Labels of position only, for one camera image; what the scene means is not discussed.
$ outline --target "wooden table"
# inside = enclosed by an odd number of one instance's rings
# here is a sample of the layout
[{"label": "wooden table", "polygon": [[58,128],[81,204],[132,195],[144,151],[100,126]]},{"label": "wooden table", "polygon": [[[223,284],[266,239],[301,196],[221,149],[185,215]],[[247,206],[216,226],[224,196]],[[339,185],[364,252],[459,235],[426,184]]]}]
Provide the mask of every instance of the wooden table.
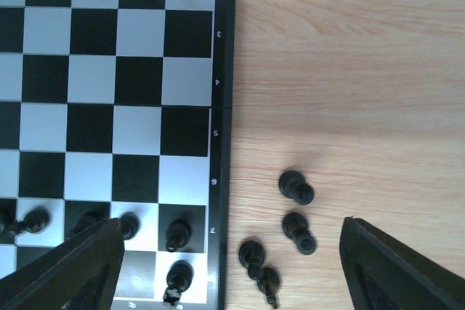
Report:
[{"label": "wooden table", "polygon": [[[465,0],[237,0],[228,309],[271,309],[238,263],[256,235],[282,309],[353,309],[339,259],[361,217],[465,277]],[[318,250],[277,188],[304,172]]]}]

